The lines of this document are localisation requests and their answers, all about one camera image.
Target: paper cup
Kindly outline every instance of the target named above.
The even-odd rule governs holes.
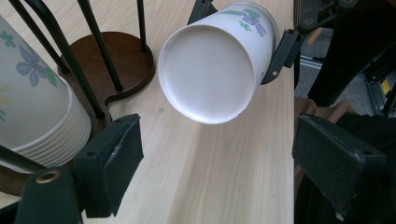
[[[0,37],[0,145],[20,149],[63,125],[72,92],[2,17]]]
[[[234,119],[261,85],[277,41],[268,11],[232,3],[165,42],[158,61],[163,92],[190,119],[207,124]]]

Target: light wood surface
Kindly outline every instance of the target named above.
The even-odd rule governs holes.
[[[323,27],[319,27],[318,29],[316,29],[314,31],[314,33],[312,33],[311,36],[309,36],[308,40],[306,41],[307,44],[314,44],[315,40],[317,40],[318,36],[320,35],[320,33],[323,31]]]
[[[45,2],[69,43],[90,33],[77,1]],[[186,25],[195,1],[144,2],[148,45],[157,60],[166,38]],[[221,9],[230,2],[215,0],[214,5]],[[281,35],[292,28],[291,0],[252,2],[267,8]],[[91,3],[102,31],[139,35],[135,1]],[[0,13],[56,71],[8,1],[1,1]],[[176,112],[157,76],[136,95],[111,104],[109,111],[113,119],[132,113],[141,116],[145,158],[118,215],[85,223],[293,222],[292,69],[284,68],[278,79],[261,86],[242,116],[221,125],[200,124]],[[0,194],[0,206],[15,200]]]

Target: screw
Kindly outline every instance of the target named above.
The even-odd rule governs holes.
[[[314,23],[314,19],[312,17],[308,17],[304,20],[305,25],[312,25]]]

